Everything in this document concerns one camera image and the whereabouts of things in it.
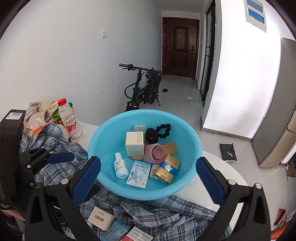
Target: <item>red object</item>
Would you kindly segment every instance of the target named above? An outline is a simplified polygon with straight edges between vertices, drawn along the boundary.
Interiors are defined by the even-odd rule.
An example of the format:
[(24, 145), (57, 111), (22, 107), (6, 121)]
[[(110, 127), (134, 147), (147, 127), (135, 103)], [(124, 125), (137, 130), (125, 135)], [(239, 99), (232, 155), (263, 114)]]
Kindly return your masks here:
[(67, 103), (67, 100), (65, 99), (65, 98), (62, 98), (62, 99), (60, 99), (58, 102), (57, 102), (57, 104), (59, 105), (59, 106), (62, 106), (62, 105), (64, 105), (64, 104), (66, 104)]
[(276, 215), (276, 219), (274, 221), (274, 225), (279, 225), (279, 221), (282, 219), (282, 217), (284, 216), (286, 210), (285, 209), (282, 209), (282, 208), (279, 208), (278, 209), (278, 213)]
[(121, 239), (121, 241), (135, 241), (132, 238), (130, 238), (129, 236), (125, 236)]
[(70, 134), (70, 132), (72, 130), (76, 129), (76, 122), (73, 125), (69, 125), (69, 126), (66, 125), (66, 128), (67, 128), (68, 133)]
[(286, 220), (286, 215), (282, 216), (281, 220), (279, 221), (278, 225), (279, 226), (283, 226), (283, 224), (285, 223)]

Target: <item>glass sliding door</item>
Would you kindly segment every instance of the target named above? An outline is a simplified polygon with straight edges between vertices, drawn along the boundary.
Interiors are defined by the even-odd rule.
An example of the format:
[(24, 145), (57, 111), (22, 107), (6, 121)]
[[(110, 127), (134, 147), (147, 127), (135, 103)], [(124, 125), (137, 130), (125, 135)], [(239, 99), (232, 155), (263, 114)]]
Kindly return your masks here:
[(202, 96), (202, 104), (205, 106), (205, 100), (210, 86), (210, 78), (212, 73), (212, 66), (214, 61), (215, 51), (215, 35), (216, 35), (216, 5), (215, 1), (211, 4), (206, 14), (207, 34), (205, 47), (205, 63), (202, 73), (202, 82), (200, 86), (200, 93)]

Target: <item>orange soap bar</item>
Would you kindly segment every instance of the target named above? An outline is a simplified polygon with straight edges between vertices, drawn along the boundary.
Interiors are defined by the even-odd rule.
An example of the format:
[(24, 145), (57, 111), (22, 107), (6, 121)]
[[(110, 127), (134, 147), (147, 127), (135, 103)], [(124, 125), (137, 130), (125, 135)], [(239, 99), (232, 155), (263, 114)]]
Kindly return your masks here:
[(178, 147), (174, 142), (163, 143), (161, 145), (165, 150), (165, 155), (170, 154), (172, 156), (173, 154), (176, 154), (178, 152)]
[(130, 158), (132, 158), (133, 160), (136, 160), (136, 161), (144, 160), (144, 156), (130, 156)]

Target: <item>lotion bottle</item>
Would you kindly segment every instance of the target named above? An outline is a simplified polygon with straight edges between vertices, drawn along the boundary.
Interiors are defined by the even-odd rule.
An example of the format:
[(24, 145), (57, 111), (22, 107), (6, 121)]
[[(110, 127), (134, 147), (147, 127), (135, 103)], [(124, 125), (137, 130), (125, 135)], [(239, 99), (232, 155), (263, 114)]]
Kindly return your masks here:
[(119, 152), (115, 153), (114, 169), (116, 177), (119, 179), (125, 179), (129, 175), (126, 162), (122, 159)]

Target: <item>human hand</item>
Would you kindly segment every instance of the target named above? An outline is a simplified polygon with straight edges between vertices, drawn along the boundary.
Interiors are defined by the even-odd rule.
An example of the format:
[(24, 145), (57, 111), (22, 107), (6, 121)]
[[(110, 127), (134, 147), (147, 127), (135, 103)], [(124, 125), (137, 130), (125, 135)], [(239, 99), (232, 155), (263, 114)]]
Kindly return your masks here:
[(17, 210), (0, 210), (6, 216), (13, 216), (21, 221), (25, 221), (25, 219), (21, 216), (21, 214)]

